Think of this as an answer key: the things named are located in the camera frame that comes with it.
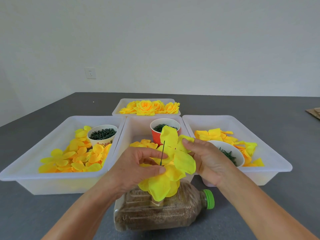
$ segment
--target forearm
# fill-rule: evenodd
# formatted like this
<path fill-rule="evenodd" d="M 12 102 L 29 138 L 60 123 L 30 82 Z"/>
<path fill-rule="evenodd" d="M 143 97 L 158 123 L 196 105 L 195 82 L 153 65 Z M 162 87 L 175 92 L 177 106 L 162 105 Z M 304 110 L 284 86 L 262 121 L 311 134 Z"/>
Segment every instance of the forearm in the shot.
<path fill-rule="evenodd" d="M 106 210 L 116 200 L 112 186 L 97 183 L 84 193 L 43 237 L 43 240 L 92 239 Z"/>
<path fill-rule="evenodd" d="M 318 239 L 238 169 L 224 178 L 219 189 L 259 240 Z"/>

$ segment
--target left hand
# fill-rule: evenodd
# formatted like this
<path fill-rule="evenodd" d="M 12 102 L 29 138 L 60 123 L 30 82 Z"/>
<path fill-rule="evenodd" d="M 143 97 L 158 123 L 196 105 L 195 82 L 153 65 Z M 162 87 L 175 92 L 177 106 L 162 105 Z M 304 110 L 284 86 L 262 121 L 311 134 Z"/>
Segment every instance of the left hand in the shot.
<path fill-rule="evenodd" d="M 161 158 L 161 155 L 162 152 L 156 149 L 129 147 L 121 154 L 113 167 L 98 181 L 97 185 L 106 190 L 114 190 L 116 198 L 119 198 L 141 181 L 166 171 L 163 166 L 159 166 L 150 158 Z M 152 166 L 139 166 L 142 163 Z"/>

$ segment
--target dark green plastic pieces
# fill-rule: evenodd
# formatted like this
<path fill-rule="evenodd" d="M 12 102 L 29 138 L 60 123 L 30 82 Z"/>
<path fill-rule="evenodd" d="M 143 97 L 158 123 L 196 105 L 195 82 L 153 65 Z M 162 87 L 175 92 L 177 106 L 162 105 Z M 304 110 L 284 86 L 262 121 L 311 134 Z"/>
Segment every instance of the dark green plastic pieces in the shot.
<path fill-rule="evenodd" d="M 95 131 L 89 137 L 92 140 L 105 140 L 114 136 L 116 131 L 114 129 L 102 129 Z"/>
<path fill-rule="evenodd" d="M 154 127 L 153 129 L 156 131 L 156 132 L 159 132 L 161 133 L 162 132 L 162 128 L 164 128 L 166 126 L 166 124 L 160 124 L 160 125 L 157 125 L 156 127 Z"/>
<path fill-rule="evenodd" d="M 225 150 L 223 150 L 223 149 L 221 149 L 221 148 L 219 148 L 219 150 L 220 150 L 224 155 L 226 155 L 226 157 L 229 158 L 229 159 L 233 162 L 234 165 L 236 165 L 236 161 L 235 161 L 236 158 L 235 158 L 234 156 L 231 156 L 232 151 L 230 151 L 229 153 L 227 153 Z"/>

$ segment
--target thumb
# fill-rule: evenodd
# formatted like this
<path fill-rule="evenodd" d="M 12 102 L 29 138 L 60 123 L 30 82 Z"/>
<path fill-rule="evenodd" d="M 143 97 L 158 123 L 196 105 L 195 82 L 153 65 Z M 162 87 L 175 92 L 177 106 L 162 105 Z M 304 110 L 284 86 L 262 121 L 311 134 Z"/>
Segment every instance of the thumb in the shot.
<path fill-rule="evenodd" d="M 153 165 L 153 166 L 149 166 L 149 167 L 144 167 L 142 168 L 142 178 L 148 179 L 154 176 L 158 176 L 159 174 L 163 174 L 166 172 L 166 168 L 163 166 L 158 166 L 158 165 Z"/>
<path fill-rule="evenodd" d="M 202 156 L 204 154 L 204 152 L 206 151 L 206 148 L 198 143 L 194 143 L 192 141 L 188 141 L 186 138 L 182 139 L 182 144 L 184 145 L 184 147 L 200 156 Z"/>

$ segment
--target hand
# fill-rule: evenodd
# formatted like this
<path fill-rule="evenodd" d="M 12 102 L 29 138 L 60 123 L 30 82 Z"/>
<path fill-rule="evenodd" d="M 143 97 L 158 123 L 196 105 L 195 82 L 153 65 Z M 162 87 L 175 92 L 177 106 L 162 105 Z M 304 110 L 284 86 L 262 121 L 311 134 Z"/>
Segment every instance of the hand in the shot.
<path fill-rule="evenodd" d="M 152 148 L 128 147 L 113 167 L 99 180 L 98 184 L 107 190 L 114 190 L 116 198 L 119 198 L 141 181 L 166 171 L 163 166 L 159 166 L 150 158 L 161 158 L 161 155 L 162 152 Z M 142 163 L 152 166 L 139 166 Z"/>
<path fill-rule="evenodd" d="M 215 186 L 221 184 L 227 173 L 237 169 L 229 158 L 210 142 L 195 139 L 192 143 L 182 139 L 182 144 L 191 151 L 189 154 L 195 160 L 196 172 Z"/>

